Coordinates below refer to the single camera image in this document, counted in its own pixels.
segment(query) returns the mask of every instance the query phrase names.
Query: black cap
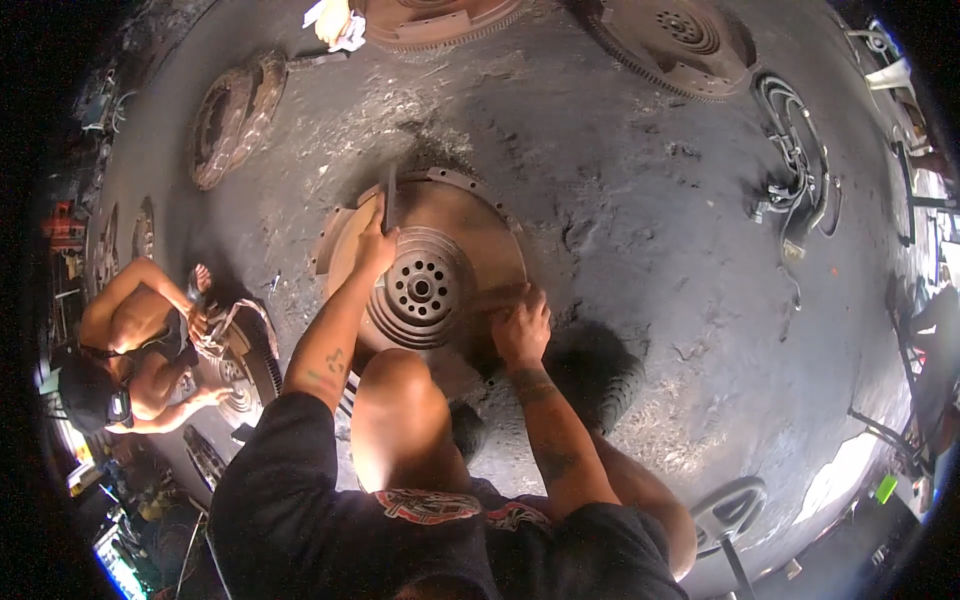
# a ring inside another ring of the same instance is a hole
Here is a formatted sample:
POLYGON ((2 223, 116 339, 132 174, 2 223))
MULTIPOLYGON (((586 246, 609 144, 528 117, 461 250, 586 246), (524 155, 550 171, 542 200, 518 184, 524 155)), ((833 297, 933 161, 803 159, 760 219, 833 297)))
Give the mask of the black cap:
POLYGON ((85 434, 108 425, 133 427, 130 395, 99 360, 74 348, 61 361, 60 401, 70 423, 85 434))

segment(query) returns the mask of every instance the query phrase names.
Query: black sleeve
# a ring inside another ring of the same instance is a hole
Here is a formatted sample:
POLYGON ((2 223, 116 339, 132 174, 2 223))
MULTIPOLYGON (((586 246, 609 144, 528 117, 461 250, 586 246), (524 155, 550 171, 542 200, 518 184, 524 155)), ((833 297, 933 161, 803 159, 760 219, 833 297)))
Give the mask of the black sleeve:
POLYGON ((668 565, 660 523, 637 509, 587 504, 555 532, 556 598, 686 599, 668 565))
POLYGON ((231 592, 276 589, 331 505, 336 481, 330 409, 309 394, 274 400, 210 502, 207 537, 231 592))

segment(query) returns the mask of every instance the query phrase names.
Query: black t-shirt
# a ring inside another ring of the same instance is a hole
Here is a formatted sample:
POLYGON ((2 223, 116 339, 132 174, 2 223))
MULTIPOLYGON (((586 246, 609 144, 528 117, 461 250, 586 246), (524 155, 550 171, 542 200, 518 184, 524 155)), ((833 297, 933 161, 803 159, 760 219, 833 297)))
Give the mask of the black t-shirt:
POLYGON ((207 534, 233 598, 393 598, 432 576, 490 600, 686 598, 662 528, 635 509, 589 504, 551 524, 482 486, 336 492, 336 480, 330 410, 307 394, 275 400, 210 507, 207 534))

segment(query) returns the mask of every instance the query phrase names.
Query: stained gray floor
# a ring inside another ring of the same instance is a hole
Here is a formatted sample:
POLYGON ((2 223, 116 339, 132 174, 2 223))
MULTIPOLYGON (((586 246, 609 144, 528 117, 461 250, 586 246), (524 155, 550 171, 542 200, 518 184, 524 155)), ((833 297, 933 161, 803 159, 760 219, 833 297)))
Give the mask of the stained gray floor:
MULTIPOLYGON (((814 233, 796 270, 804 307, 795 312, 777 270, 775 225, 746 217, 781 167, 756 102, 671 96, 622 68, 548 0, 460 48, 391 55, 368 45, 291 76, 268 142, 201 193, 183 149, 207 87, 254 51, 316 48, 311 30, 300 29, 310 4, 221 0, 141 90, 116 137, 97 219, 121 203, 121 261, 150 196, 158 262, 184 283, 188 265, 202 260, 218 281, 262 298, 285 367, 319 307, 306 260, 326 210, 376 183, 390 159, 469 169, 537 249, 560 315, 558 344, 581 345, 599 326, 645 357, 646 390, 613 441, 691 506, 735 477, 763 477, 767 509, 738 544, 751 575, 812 541, 842 502, 791 523, 817 471, 862 431, 847 408, 897 426, 906 417, 883 291, 892 269, 912 277, 923 258, 897 241, 905 207, 885 143, 897 112, 886 92, 871 97, 826 5, 727 3, 753 31, 764 67, 804 97, 843 183, 839 232, 814 233)), ((497 385, 471 401, 492 427, 474 474, 508 495, 542 491, 509 391, 497 385)), ((193 421, 225 458, 235 453, 214 409, 193 421)), ((338 431, 348 439, 345 420, 338 431)), ((155 442, 184 484, 208 498, 180 433, 155 442)), ((347 442, 340 454, 340 485, 355 487, 347 442)), ((684 586, 705 597, 734 583, 717 555, 684 586)))

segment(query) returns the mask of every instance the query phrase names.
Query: steering wheel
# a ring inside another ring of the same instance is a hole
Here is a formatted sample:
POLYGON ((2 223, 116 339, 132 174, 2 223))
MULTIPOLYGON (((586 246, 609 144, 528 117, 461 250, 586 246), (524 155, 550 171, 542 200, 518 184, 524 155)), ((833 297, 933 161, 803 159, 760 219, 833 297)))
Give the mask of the steering wheel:
POLYGON ((731 542, 756 522, 767 502, 767 484, 759 477, 741 477, 704 498, 690 511, 697 526, 697 559, 720 549, 720 540, 731 542))

